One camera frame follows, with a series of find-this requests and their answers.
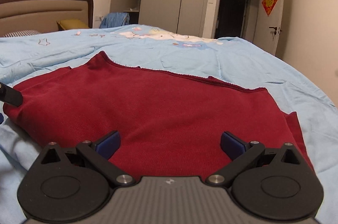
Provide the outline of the dark red long-sleeve sweater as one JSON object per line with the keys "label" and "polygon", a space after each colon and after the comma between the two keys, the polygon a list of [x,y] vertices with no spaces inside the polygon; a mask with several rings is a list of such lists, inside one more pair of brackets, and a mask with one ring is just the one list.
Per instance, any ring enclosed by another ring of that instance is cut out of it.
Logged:
{"label": "dark red long-sleeve sweater", "polygon": [[271,148],[290,142],[307,154],[297,114],[281,111],[267,89],[125,67],[105,52],[15,89],[22,105],[3,111],[39,145],[73,147],[116,130],[121,146],[110,161],[135,178],[206,178],[230,162],[220,148],[224,131]]}

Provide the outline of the white bedroom door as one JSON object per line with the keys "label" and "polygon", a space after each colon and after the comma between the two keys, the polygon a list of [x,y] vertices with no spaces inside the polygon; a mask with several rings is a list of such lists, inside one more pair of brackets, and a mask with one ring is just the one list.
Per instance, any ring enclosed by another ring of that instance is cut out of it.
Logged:
{"label": "white bedroom door", "polygon": [[260,49],[275,55],[284,0],[259,0],[256,30],[253,43]]}

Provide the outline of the blue clothes pile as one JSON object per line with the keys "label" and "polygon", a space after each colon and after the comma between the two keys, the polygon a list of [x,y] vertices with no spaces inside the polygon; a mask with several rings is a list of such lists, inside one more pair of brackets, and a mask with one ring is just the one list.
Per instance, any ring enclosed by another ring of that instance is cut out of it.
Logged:
{"label": "blue clothes pile", "polygon": [[129,19],[129,13],[127,12],[111,12],[103,18],[99,28],[108,29],[126,26],[129,24]]}

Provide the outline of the checkered pillow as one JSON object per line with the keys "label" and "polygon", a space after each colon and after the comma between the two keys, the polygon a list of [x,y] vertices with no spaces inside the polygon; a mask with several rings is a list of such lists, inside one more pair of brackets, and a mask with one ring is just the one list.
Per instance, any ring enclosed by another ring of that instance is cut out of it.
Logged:
{"label": "checkered pillow", "polygon": [[23,30],[23,31],[14,31],[12,33],[7,33],[3,37],[4,38],[15,38],[15,37],[26,37],[41,34],[36,30]]}

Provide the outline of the light blue cartoon duvet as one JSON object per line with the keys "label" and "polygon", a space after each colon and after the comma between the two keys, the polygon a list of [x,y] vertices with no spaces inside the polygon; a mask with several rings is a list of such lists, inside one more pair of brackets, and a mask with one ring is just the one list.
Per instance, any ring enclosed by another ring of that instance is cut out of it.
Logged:
{"label": "light blue cartoon duvet", "polygon": [[190,38],[144,25],[1,38],[1,82],[14,86],[61,67],[77,67],[101,51],[123,66],[266,88],[283,112],[297,113],[324,188],[318,221],[337,222],[337,103],[301,72],[244,39]]}

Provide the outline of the brown beige bed headboard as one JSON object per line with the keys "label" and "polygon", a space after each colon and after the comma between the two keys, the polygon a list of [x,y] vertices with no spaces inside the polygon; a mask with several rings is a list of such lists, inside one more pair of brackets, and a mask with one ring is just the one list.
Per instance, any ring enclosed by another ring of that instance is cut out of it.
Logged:
{"label": "brown beige bed headboard", "polygon": [[1,36],[35,30],[52,33],[58,22],[75,19],[93,27],[93,0],[1,0]]}

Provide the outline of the olive yellow pillow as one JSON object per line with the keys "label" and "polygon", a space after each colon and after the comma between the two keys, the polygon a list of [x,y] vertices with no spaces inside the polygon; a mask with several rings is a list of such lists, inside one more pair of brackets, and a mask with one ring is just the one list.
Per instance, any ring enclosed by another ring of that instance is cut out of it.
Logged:
{"label": "olive yellow pillow", "polygon": [[57,21],[61,30],[88,29],[89,26],[80,19],[64,19]]}

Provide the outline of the red fu door decoration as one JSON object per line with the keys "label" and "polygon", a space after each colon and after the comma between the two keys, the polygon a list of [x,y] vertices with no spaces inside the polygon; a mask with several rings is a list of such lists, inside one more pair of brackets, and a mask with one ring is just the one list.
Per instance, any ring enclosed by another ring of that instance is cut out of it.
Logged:
{"label": "red fu door decoration", "polygon": [[262,0],[261,4],[267,16],[271,14],[278,0]]}

